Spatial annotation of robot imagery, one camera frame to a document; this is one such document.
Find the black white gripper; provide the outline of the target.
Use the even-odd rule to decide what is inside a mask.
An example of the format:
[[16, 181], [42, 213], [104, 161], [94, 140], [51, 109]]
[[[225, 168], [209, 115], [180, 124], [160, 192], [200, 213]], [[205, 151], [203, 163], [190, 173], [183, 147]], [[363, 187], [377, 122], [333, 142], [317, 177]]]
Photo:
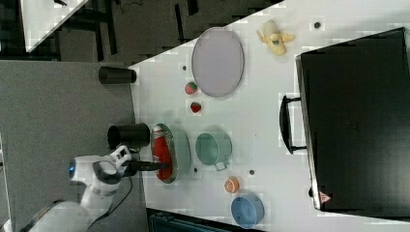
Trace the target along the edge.
[[115, 150], [113, 150], [109, 156], [115, 163], [117, 170], [124, 177], [134, 176], [138, 171], [158, 171], [167, 169], [169, 167], [166, 163], [160, 162], [149, 162], [149, 161], [138, 161], [139, 150], [134, 148], [129, 148], [126, 145], [119, 145]]

